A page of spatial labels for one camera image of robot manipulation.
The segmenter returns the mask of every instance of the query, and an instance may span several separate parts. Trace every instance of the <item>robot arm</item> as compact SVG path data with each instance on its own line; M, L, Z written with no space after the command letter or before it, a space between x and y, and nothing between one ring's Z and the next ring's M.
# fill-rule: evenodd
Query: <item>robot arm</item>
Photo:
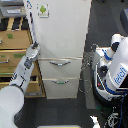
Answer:
M39 50L38 44L30 45L26 56L23 56L19 62L9 86L0 90L0 128L17 128L14 124L14 116L24 105L24 94Z

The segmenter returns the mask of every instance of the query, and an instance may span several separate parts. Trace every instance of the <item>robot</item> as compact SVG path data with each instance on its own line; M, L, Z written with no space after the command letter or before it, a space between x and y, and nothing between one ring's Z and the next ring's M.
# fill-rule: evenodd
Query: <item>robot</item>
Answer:
M128 9L122 10L120 21L128 34ZM110 47L96 48L92 69L93 92L104 105L118 105L128 90L128 37L114 34Z
M0 128L17 128L14 117L24 105L24 94L27 90L30 76L37 60L40 46L37 43L30 45L19 62L9 86L0 90Z

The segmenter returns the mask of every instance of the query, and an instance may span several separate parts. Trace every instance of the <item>cable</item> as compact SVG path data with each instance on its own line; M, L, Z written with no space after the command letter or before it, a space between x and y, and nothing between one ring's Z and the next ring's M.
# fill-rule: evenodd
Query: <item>cable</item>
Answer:
M88 93L88 92L90 92L91 91L91 89L92 89L92 83L91 83L91 81L89 81L89 80L84 80L85 82L89 82L90 83L90 88L87 90L87 91L82 91L81 89L80 89L80 86L78 86L78 88L79 88L79 91L80 92L82 92L82 93Z
M127 93L128 93L128 90L125 92L124 97L123 97L122 102L121 102L121 112L120 112L121 114L120 114L120 122L119 122L118 128L120 128L120 125L121 125L121 120L122 120L122 107L123 107L124 98L127 95Z

